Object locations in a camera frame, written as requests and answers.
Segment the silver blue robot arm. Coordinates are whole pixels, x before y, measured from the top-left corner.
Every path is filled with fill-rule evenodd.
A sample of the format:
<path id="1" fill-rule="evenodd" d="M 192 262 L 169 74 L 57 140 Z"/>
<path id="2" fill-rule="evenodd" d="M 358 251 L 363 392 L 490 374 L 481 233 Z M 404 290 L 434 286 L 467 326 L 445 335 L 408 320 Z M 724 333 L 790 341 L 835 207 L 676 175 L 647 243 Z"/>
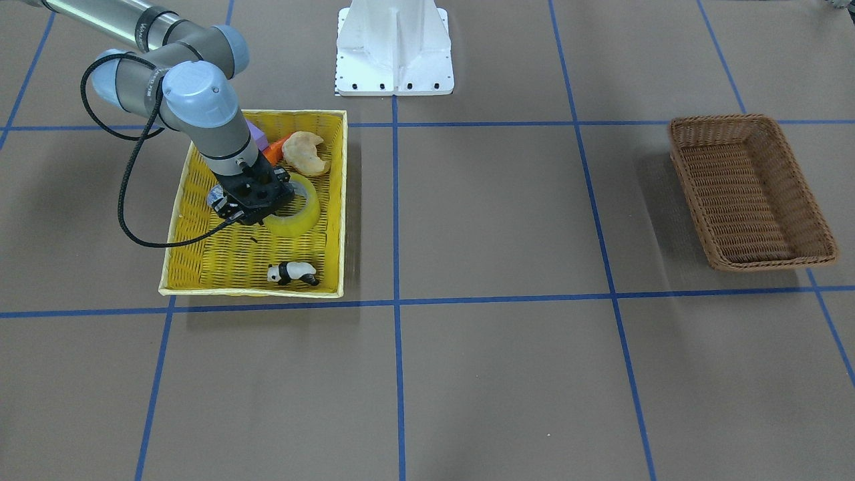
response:
<path id="1" fill-rule="evenodd" d="M 254 140 L 231 79 L 248 66 L 244 37 L 229 25 L 202 27 L 144 1 L 33 1 L 130 46 L 110 49 L 84 86 L 125 112 L 186 134 L 222 189 L 214 209 L 260 223 L 295 197 Z"/>

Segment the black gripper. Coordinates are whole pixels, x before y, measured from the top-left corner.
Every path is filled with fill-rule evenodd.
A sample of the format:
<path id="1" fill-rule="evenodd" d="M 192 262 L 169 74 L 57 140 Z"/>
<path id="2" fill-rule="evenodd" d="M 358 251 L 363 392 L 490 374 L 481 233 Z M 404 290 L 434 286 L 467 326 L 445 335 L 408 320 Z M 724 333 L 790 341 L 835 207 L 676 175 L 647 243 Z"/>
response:
<path id="1" fill-rule="evenodd" d="M 294 199 L 290 180 L 286 168 L 273 166 L 267 159 L 257 159 L 251 166 L 242 162 L 236 176 L 216 174 L 220 188 L 217 216 L 244 225 L 262 223 Z"/>

